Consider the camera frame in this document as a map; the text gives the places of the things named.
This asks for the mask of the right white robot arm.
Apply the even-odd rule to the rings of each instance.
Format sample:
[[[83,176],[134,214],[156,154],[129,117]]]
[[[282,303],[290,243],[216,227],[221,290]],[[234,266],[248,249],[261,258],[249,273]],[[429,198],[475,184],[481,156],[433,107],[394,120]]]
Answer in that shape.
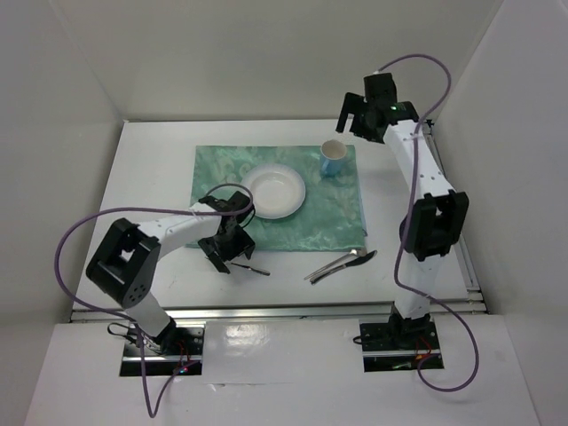
[[[362,95],[346,93],[336,130],[385,144],[411,192],[411,209],[399,227],[402,254],[395,264],[395,281],[401,291],[387,327],[390,343],[406,348],[430,320],[429,298],[445,256],[460,238],[469,198],[445,178],[413,104],[398,101],[392,75],[368,75],[364,89]]]

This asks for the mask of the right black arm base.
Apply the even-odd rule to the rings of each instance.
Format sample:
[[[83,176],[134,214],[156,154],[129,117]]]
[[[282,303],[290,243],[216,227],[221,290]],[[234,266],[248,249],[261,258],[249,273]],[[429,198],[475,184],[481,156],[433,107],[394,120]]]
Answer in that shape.
[[[435,322],[426,319],[407,322],[392,314],[387,322],[360,323],[352,342],[362,350],[366,373],[443,369],[444,361]]]

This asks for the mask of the white ceramic bowl plate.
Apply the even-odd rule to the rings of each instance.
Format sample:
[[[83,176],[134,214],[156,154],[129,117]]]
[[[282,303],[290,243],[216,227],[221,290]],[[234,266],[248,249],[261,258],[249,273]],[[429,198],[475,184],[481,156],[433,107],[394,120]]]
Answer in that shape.
[[[291,216],[301,208],[306,195],[299,173],[277,163],[255,167],[245,175],[241,185],[252,193],[256,215],[267,220]]]

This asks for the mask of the blue ceramic mug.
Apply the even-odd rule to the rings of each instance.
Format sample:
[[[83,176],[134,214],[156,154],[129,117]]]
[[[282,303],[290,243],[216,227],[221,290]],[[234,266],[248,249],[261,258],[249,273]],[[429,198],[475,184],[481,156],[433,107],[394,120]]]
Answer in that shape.
[[[347,146],[338,140],[324,142],[320,147],[320,174],[323,177],[339,174],[346,162],[347,153]]]

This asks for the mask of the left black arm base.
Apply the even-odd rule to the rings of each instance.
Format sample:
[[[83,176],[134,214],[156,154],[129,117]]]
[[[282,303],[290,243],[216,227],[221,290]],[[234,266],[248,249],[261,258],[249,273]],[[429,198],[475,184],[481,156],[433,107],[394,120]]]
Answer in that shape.
[[[141,345],[134,326],[112,322],[106,331],[124,342],[119,376],[140,377]],[[180,376],[201,375],[204,340],[203,325],[180,328],[179,335],[170,343],[158,344],[143,335],[146,375],[166,377],[177,370]]]

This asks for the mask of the silver metal fork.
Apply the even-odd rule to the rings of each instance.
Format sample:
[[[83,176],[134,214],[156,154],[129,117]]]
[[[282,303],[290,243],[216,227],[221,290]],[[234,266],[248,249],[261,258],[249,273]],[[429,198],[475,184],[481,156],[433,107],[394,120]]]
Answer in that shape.
[[[240,268],[245,269],[247,271],[254,272],[254,273],[257,273],[257,274],[260,274],[260,275],[263,275],[263,276],[271,276],[270,272],[268,272],[264,269],[260,269],[260,268],[250,266],[250,265],[239,264],[239,263],[235,263],[235,262],[230,262],[230,265],[237,266],[237,267],[240,267]]]

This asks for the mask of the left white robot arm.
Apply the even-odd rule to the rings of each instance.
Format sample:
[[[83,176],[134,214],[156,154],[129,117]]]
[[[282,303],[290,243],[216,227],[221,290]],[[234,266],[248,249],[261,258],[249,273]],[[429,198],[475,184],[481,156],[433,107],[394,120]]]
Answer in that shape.
[[[251,196],[236,191],[227,200],[208,194],[186,215],[142,224],[120,218],[99,244],[86,276],[133,318],[147,348],[156,354],[177,350],[190,343],[190,336],[151,293],[158,262],[195,243],[218,272],[228,274],[228,262],[239,256],[250,259],[255,250],[255,242],[241,225],[254,211]]]

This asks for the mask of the black handled table knife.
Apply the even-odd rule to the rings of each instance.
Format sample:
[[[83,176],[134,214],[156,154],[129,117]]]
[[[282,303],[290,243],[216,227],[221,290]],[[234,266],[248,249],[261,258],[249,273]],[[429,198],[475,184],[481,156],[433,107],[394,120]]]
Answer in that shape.
[[[355,266],[360,266],[365,264],[366,262],[370,261],[371,259],[373,259],[375,257],[375,255],[377,254],[376,250],[372,250],[372,251],[367,251],[367,254],[361,257],[351,257],[343,262],[341,262],[340,264],[331,267],[330,269],[326,270],[325,272],[322,272],[318,275],[316,275],[315,277],[309,279],[308,281],[312,284],[315,285],[318,282],[320,282],[321,280],[325,279],[326,277],[340,272],[344,269],[350,268],[350,267],[355,267]]]

